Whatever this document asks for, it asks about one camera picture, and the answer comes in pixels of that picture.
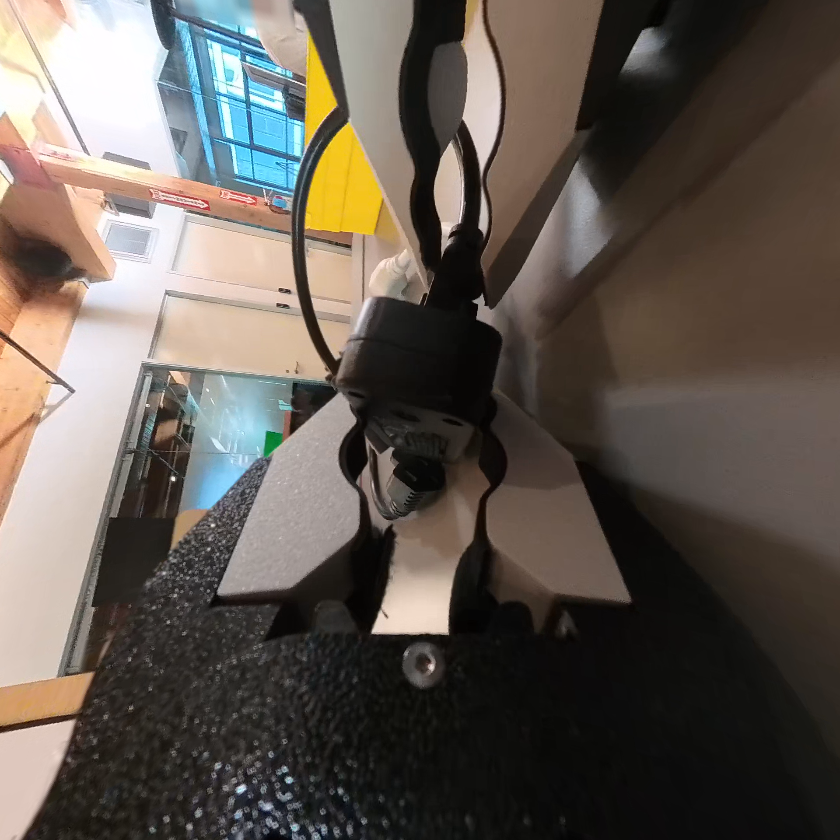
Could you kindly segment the black wall box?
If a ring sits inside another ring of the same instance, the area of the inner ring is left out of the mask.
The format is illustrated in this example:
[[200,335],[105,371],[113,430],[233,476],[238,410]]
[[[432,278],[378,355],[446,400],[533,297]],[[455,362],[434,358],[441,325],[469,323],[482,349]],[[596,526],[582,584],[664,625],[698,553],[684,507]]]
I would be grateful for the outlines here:
[[[151,171],[151,166],[148,162],[139,161],[137,159],[113,152],[104,152],[102,159],[105,161],[120,163],[121,165],[128,165],[134,168]],[[140,217],[142,219],[152,219],[154,216],[155,204],[150,201],[144,201],[139,198],[122,196],[113,193],[107,193],[106,198],[118,214],[127,214],[134,217]]]

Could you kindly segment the plain wooden board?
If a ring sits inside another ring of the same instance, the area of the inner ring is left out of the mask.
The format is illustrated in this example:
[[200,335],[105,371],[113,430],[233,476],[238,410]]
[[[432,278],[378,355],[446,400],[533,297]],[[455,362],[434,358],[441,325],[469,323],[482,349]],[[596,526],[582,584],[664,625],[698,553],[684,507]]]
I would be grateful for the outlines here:
[[179,512],[173,522],[170,550],[173,550],[207,513],[207,509],[188,509]]

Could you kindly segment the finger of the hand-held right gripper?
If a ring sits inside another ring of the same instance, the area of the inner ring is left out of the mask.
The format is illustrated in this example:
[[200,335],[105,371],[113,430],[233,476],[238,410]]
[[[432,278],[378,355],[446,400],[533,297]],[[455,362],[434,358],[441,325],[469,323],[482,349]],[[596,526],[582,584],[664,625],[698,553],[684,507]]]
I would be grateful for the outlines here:
[[462,123],[466,1],[294,2],[383,197],[423,270],[442,258],[435,186]]
[[495,151],[481,222],[490,226],[482,256],[489,309],[520,274],[581,148],[576,124],[602,7],[479,2],[469,25],[465,120],[479,161]]

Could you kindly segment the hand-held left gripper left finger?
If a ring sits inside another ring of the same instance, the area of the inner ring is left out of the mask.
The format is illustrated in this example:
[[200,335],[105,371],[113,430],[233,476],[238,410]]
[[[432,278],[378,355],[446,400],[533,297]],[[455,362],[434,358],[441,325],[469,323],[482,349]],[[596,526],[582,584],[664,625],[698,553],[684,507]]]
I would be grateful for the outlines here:
[[336,395],[270,457],[217,599],[294,605],[303,616],[340,602],[353,617],[377,617],[394,539],[371,517],[367,466],[364,426]]

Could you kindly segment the white wall vent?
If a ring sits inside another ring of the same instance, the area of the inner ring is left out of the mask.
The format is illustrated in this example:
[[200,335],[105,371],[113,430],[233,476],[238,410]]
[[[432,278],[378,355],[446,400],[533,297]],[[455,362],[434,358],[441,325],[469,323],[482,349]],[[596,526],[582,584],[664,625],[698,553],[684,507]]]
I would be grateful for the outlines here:
[[110,218],[105,222],[101,237],[108,252],[115,259],[149,264],[154,256],[159,230]]

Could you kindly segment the large window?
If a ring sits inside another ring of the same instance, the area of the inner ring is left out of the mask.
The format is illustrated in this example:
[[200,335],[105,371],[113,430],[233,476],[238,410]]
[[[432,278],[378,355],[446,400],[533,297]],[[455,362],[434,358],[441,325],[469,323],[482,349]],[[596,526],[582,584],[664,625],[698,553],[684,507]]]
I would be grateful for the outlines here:
[[255,196],[293,194],[303,155],[306,87],[256,32],[173,13],[157,89],[178,172]]

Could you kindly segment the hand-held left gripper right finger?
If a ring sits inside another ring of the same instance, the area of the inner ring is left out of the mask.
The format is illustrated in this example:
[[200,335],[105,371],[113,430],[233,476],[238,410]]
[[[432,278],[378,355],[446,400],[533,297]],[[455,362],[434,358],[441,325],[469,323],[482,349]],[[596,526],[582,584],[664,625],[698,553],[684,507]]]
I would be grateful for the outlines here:
[[563,606],[629,606],[618,567],[571,453],[520,406],[493,395],[474,454],[456,466],[468,519],[456,565],[456,626],[488,627],[505,604],[531,627]]

